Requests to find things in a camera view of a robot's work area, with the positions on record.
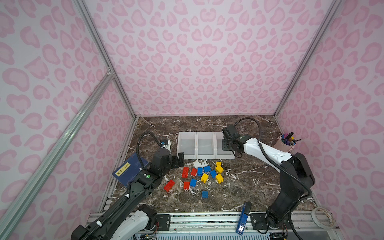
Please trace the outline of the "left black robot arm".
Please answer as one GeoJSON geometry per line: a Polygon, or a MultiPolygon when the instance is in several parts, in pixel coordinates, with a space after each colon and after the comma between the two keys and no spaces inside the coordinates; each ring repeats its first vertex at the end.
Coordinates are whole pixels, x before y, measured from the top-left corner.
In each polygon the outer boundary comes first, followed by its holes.
{"type": "Polygon", "coordinates": [[[142,169],[124,195],[87,227],[79,225],[71,235],[72,240],[128,240],[141,230],[156,231],[157,211],[141,202],[161,184],[170,169],[184,166],[185,154],[173,156],[170,142],[160,142],[152,132],[146,131],[138,139],[136,156],[142,169]],[[140,144],[146,135],[155,140],[159,149],[152,161],[144,165],[140,144]]]}

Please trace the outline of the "red lego brick small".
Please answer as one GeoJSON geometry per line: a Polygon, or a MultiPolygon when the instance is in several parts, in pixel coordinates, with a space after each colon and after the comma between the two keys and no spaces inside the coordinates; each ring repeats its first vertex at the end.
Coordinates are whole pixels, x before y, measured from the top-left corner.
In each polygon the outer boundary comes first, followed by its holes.
{"type": "Polygon", "coordinates": [[[198,170],[196,168],[193,168],[191,170],[191,176],[195,177],[197,175],[198,170]]]}

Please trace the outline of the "long red lego brick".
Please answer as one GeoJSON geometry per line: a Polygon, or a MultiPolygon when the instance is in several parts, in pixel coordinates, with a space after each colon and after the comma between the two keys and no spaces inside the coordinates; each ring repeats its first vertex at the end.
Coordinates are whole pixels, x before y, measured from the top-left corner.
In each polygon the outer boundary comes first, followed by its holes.
{"type": "Polygon", "coordinates": [[[175,185],[175,182],[173,180],[169,180],[167,182],[167,184],[164,186],[164,190],[166,192],[169,192],[173,188],[174,185],[175,185]]]}

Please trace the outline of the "blue lego mid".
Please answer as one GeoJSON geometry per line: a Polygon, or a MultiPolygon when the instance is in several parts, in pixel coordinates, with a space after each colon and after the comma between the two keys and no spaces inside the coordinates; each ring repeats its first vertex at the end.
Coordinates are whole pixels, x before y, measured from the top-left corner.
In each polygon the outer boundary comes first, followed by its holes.
{"type": "Polygon", "coordinates": [[[195,188],[196,185],[197,185],[197,180],[196,180],[196,179],[191,179],[191,181],[190,181],[190,187],[191,187],[191,188],[195,188]]]}

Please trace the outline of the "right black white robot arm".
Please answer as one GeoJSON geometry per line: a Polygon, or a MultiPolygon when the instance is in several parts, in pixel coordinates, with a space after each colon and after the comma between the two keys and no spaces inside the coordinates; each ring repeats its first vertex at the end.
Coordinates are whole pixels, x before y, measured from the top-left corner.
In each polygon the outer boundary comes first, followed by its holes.
{"type": "Polygon", "coordinates": [[[230,151],[237,158],[244,154],[255,157],[280,173],[280,193],[267,208],[265,226],[267,229],[278,229],[285,222],[292,228],[292,213],[304,200],[313,197],[311,187],[316,183],[315,177],[303,154],[282,152],[261,142],[250,135],[241,135],[236,126],[244,120],[256,123],[259,136],[262,135],[261,124],[254,118],[245,117],[233,125],[222,129],[224,139],[223,150],[230,151]]]}

